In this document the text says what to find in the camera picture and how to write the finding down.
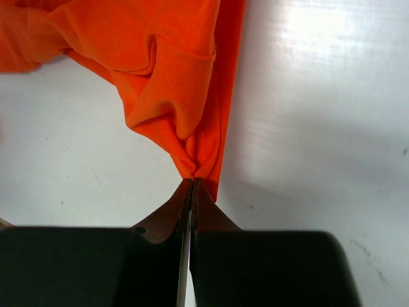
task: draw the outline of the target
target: orange cloth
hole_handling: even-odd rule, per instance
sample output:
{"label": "orange cloth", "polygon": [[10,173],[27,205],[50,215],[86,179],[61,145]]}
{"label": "orange cloth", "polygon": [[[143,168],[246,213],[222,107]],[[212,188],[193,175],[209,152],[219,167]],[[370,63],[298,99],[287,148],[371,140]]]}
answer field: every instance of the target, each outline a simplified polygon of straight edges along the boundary
{"label": "orange cloth", "polygon": [[216,199],[245,0],[0,0],[0,71],[66,54]]}

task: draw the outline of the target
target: white surface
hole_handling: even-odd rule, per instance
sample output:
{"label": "white surface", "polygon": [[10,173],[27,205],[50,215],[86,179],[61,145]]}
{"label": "white surface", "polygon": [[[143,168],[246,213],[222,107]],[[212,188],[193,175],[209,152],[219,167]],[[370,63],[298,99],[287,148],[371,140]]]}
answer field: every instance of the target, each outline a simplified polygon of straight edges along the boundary
{"label": "white surface", "polygon": [[[247,229],[319,229],[364,306],[409,306],[409,2],[249,2],[218,204]],[[129,226],[180,181],[113,86],[64,59],[0,76],[0,216]],[[187,306],[193,306],[192,288]]]}

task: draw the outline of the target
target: fabric fold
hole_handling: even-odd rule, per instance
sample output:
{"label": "fabric fold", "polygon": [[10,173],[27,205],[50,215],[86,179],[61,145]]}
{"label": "fabric fold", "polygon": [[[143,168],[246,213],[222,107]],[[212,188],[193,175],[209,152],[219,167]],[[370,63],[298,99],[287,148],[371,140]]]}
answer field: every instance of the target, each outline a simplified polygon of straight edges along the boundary
{"label": "fabric fold", "polygon": [[125,123],[217,196],[245,0],[0,0],[0,71],[66,54],[118,89]]}

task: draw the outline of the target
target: white table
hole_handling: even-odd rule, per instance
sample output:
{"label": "white table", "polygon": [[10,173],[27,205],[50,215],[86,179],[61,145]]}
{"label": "white table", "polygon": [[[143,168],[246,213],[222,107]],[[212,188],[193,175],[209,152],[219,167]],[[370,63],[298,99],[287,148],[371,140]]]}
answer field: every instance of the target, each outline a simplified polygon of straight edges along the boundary
{"label": "white table", "polygon": [[[409,306],[409,2],[249,1],[219,206],[341,242],[364,306]],[[130,226],[180,182],[69,59],[0,75],[0,217]],[[192,287],[187,306],[193,306]]]}

